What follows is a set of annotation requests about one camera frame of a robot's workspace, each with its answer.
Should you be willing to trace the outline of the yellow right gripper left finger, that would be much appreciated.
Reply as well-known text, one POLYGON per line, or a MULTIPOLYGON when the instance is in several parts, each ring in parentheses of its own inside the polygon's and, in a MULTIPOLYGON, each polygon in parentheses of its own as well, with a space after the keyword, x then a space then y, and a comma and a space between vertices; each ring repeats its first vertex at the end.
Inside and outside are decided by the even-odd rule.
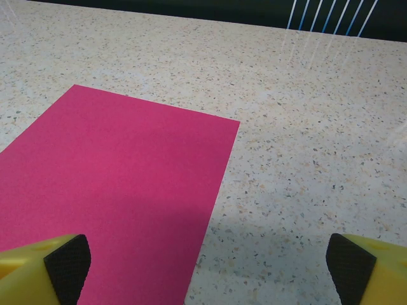
POLYGON ((84 234, 1 252, 1 304, 76 305, 91 261, 84 234))

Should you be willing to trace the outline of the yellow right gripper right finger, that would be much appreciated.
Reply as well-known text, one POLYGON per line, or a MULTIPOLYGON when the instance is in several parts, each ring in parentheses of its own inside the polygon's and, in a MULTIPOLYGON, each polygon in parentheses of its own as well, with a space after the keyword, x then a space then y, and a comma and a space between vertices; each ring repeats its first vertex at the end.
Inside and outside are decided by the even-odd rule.
POLYGON ((326 263, 342 304, 406 304, 406 247, 334 233, 326 263))

